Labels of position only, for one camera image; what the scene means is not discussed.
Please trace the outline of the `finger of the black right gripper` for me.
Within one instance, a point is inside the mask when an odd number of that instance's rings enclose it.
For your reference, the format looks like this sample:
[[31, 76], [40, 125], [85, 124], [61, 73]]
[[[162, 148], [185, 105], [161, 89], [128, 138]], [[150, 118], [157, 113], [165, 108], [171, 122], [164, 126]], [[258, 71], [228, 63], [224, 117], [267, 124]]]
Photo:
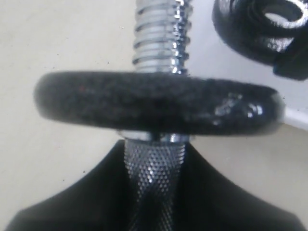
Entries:
[[308, 32], [296, 36], [286, 50], [277, 56], [275, 75], [297, 81], [308, 78]]

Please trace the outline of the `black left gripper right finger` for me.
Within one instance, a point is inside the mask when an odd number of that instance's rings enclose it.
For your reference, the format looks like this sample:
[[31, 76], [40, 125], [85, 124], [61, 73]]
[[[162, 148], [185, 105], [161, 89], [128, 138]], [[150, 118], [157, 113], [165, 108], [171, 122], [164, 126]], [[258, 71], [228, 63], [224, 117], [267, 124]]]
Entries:
[[186, 145], [175, 209], [176, 231], [301, 231], [296, 215], [243, 190]]

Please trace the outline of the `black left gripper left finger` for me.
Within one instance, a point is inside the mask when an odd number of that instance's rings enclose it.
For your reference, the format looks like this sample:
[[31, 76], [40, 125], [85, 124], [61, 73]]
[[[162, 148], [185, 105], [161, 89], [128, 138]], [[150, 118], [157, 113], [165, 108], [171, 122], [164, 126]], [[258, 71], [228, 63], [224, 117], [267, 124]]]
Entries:
[[87, 175], [57, 195], [21, 210], [8, 231], [126, 231], [131, 210], [124, 141]]

